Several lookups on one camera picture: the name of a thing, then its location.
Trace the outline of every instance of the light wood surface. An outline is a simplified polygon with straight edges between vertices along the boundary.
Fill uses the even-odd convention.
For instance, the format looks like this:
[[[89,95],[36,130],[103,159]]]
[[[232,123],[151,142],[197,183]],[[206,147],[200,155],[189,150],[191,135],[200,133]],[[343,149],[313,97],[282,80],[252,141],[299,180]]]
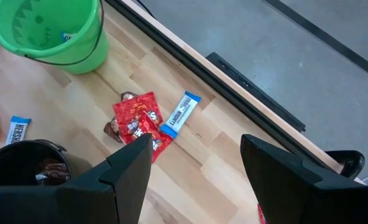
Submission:
[[[336,162],[182,40],[148,18],[209,69],[257,105],[331,167]],[[154,91],[167,119],[185,90],[202,96],[176,140],[152,165],[140,216],[146,223],[258,223],[257,200],[239,153],[244,133],[281,147],[265,131],[107,4],[107,61],[70,75],[15,56],[0,46],[0,147],[12,115],[32,118],[26,139],[48,139],[96,165],[123,147],[103,133],[120,93]]]

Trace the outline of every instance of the white candy bar wrapper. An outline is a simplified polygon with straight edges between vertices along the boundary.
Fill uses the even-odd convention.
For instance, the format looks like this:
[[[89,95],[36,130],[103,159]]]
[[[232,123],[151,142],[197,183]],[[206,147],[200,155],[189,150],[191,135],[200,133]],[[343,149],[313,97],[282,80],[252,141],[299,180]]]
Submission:
[[[200,96],[196,96],[189,91],[186,91],[175,111],[170,115],[166,123],[160,127],[160,130],[175,139],[180,128],[182,128],[186,119],[200,101]]]
[[[10,120],[10,129],[7,134],[6,145],[24,140],[30,118],[13,116]]]

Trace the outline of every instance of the red object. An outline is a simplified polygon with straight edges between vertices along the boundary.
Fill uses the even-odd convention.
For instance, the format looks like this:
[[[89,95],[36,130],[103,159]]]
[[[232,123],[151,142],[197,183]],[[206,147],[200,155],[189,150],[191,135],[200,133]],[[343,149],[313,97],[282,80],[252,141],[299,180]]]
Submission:
[[[263,211],[261,210],[260,204],[257,204],[257,209],[259,211],[260,223],[267,224],[267,222],[265,221],[264,215],[263,215]]]
[[[150,133],[152,135],[152,147],[154,149],[152,153],[152,162],[155,162],[158,156],[173,141],[173,138],[161,131],[158,131],[158,126],[144,111],[140,115],[139,127],[136,129],[134,134],[122,135],[121,139],[124,143],[129,144],[130,142],[134,141],[145,133]]]
[[[117,103],[113,108],[121,136],[134,134],[142,112],[146,112],[156,125],[163,121],[153,92]]]

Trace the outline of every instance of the bucket handle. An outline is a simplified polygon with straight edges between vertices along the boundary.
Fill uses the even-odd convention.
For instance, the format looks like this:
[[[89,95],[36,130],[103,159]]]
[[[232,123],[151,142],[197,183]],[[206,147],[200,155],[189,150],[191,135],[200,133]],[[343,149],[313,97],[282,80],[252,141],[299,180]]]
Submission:
[[[77,62],[71,62],[71,63],[53,63],[53,62],[45,62],[43,60],[39,60],[39,59],[36,59],[36,58],[32,58],[30,57],[29,55],[25,54],[24,57],[27,58],[27,59],[30,59],[30,60],[33,60],[33,61],[36,61],[36,62],[40,62],[40,63],[44,63],[44,64],[47,64],[47,65],[62,65],[62,66],[66,66],[66,65],[75,65],[75,64],[78,64],[84,60],[86,60],[88,57],[90,57],[90,55],[96,50],[97,48],[97,45],[98,45],[98,42],[101,38],[101,34],[103,33],[103,27],[104,27],[104,6],[103,6],[103,0],[100,0],[99,1],[100,3],[100,6],[101,6],[101,22],[100,22],[100,27],[99,27],[99,31],[98,31],[98,36],[97,36],[97,40],[96,40],[96,43],[94,44],[94,47],[93,49],[91,50],[91,52],[83,59],[77,61]]]

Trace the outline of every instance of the black bucket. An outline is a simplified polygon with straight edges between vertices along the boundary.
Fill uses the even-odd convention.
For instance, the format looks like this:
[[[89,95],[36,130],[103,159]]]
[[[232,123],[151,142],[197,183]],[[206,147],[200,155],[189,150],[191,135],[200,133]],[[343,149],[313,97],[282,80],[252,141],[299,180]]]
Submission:
[[[53,159],[64,164],[65,182],[90,170],[90,163],[66,153],[62,146],[48,140],[16,142],[0,149],[0,186],[39,185],[36,175],[39,164]]]

